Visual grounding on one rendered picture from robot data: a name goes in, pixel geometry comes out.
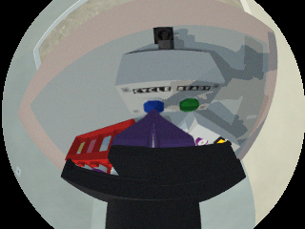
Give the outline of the grey flat mat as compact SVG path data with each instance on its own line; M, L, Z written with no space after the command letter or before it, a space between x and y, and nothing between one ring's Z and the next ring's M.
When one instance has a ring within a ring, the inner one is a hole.
M175 49L208 52L225 83L206 110L195 111L234 135L240 153L249 138L263 102L268 77L268 44L229 29L178 25L173 27ZM78 135L146 114L131 114L115 81L122 54L158 50L153 29L114 39L73 61L32 101L37 121L65 155Z

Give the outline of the grey tube with open dark mouth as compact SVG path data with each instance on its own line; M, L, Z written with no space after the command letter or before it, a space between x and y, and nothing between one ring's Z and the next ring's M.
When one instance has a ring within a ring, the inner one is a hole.
M111 175L118 175L114 169L111 169Z

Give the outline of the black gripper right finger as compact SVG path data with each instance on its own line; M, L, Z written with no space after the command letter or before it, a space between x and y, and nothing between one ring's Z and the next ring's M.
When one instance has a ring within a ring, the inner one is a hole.
M157 110L153 110L153 124L154 148L196 146L191 135L162 117Z

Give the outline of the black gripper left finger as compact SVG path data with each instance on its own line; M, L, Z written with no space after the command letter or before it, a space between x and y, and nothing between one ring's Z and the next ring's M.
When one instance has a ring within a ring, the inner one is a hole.
M112 140L112 145L153 147L153 110ZM111 145L111 146L112 146Z

